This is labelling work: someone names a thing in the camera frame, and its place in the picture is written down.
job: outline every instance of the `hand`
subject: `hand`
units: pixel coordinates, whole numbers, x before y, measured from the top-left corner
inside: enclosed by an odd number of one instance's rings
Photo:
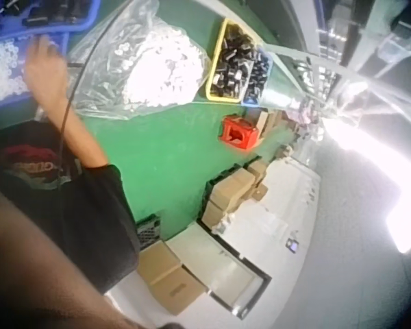
[[[49,37],[35,38],[27,50],[25,83],[47,114],[60,109],[66,99],[67,63]]]

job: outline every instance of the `clear plastic bag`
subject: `clear plastic bag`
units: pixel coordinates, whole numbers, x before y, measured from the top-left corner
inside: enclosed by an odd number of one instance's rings
[[[132,1],[92,55],[73,104],[78,113],[130,119],[190,103],[207,79],[210,59],[184,30],[156,16],[158,0]],[[83,62],[114,12],[71,52]],[[77,73],[72,74],[71,87]]]

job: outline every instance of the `red plastic holder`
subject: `red plastic holder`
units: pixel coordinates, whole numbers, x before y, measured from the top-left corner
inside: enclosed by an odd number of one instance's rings
[[[250,150],[259,140],[259,130],[238,115],[229,115],[223,120],[221,141],[237,149]]]

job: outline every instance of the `black cable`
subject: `black cable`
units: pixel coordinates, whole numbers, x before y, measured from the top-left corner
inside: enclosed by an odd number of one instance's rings
[[[96,51],[97,46],[99,46],[99,43],[102,41],[103,37],[107,34],[107,32],[110,30],[111,26],[117,21],[120,15],[122,15],[123,11],[125,8],[132,2],[131,1],[126,1],[120,8],[119,11],[114,15],[112,20],[107,24],[106,28],[102,31],[98,39],[96,39],[96,43],[93,45],[92,49],[90,50],[90,53],[88,53],[88,57],[86,58],[85,62],[83,64],[80,63],[69,63],[68,67],[78,67],[81,68],[81,71],[79,72],[79,75],[77,76],[75,85],[73,86],[73,89],[70,94],[70,98],[68,99],[66,111],[64,113],[64,118],[62,120],[62,125],[60,129],[60,144],[59,144],[59,150],[58,150],[58,203],[59,203],[59,211],[60,211],[60,226],[61,226],[61,231],[62,231],[62,240],[64,244],[64,253],[68,254],[66,251],[66,236],[65,236],[65,231],[64,231],[64,209],[63,209],[63,203],[62,203],[62,194],[61,194],[61,170],[62,170],[62,161],[63,161],[63,156],[62,153],[64,151],[64,132],[66,128],[66,122],[67,118],[69,117],[69,112],[71,108],[71,104],[73,99],[75,98],[77,88],[79,87],[79,83],[81,82],[82,77],[84,76],[84,72],[88,66],[88,63],[91,60],[91,57],[93,53]]]

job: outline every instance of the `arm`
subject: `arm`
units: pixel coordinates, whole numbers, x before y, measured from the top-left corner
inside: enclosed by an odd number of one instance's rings
[[[27,50],[25,82],[35,100],[60,130],[68,99],[67,64],[46,36],[36,39]],[[99,168],[109,161],[101,146],[71,108],[66,121],[64,140],[86,168]]]
[[[2,195],[0,300],[41,325],[37,328],[142,328],[111,307],[53,242]],[[41,310],[51,316],[37,318]]]

